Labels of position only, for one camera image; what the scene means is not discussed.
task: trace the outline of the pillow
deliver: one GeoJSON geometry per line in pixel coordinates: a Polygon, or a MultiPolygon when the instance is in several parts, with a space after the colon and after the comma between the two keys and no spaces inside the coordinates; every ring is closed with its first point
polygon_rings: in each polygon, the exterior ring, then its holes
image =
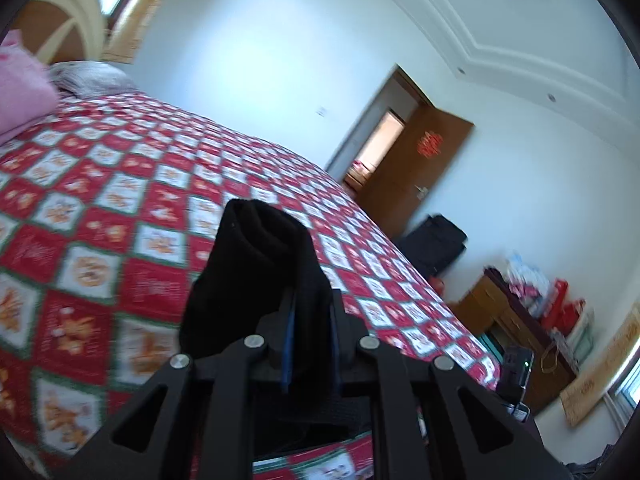
{"type": "Polygon", "coordinates": [[[49,69],[53,84],[80,99],[133,92],[138,88],[119,68],[101,61],[55,63],[49,69]]]}
{"type": "Polygon", "coordinates": [[[10,30],[0,44],[1,142],[52,113],[58,99],[47,68],[22,47],[20,30],[10,30]]]}

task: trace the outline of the pink blanket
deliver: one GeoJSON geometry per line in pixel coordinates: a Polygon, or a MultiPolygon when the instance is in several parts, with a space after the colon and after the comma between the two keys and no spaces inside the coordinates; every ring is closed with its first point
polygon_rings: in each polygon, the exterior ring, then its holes
{"type": "Polygon", "coordinates": [[[0,44],[0,144],[52,113],[58,92],[46,67],[22,47],[20,30],[0,44]]]}

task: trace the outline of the wooden door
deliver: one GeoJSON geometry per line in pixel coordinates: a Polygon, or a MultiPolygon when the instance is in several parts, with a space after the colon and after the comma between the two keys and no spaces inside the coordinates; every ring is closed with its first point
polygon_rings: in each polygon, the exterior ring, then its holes
{"type": "Polygon", "coordinates": [[[388,237],[401,235],[472,127],[464,119],[421,104],[355,201],[388,237]]]}

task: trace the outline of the metal screw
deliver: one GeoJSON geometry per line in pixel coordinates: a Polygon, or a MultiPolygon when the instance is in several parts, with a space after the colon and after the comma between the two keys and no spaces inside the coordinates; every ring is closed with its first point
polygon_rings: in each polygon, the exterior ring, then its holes
{"type": "Polygon", "coordinates": [[[366,335],[360,339],[360,346],[365,350],[375,350],[380,346],[380,339],[366,335]]]}
{"type": "Polygon", "coordinates": [[[264,345],[264,338],[261,335],[253,334],[244,338],[244,346],[248,348],[260,348],[264,345]]]}
{"type": "Polygon", "coordinates": [[[453,370],[453,367],[456,365],[453,362],[453,359],[448,355],[439,355],[433,360],[433,364],[436,365],[436,368],[438,370],[442,370],[444,372],[453,370]]]}
{"type": "Polygon", "coordinates": [[[180,369],[189,364],[189,356],[187,354],[176,354],[169,359],[169,364],[172,368],[180,369]]]}

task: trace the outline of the gray pillow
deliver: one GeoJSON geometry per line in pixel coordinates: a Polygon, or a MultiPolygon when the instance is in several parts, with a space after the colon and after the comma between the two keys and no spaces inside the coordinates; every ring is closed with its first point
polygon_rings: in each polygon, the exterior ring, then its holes
{"type": "Polygon", "coordinates": [[[67,61],[49,69],[54,85],[81,99],[137,90],[132,79],[119,68],[101,61],[67,61]]]}

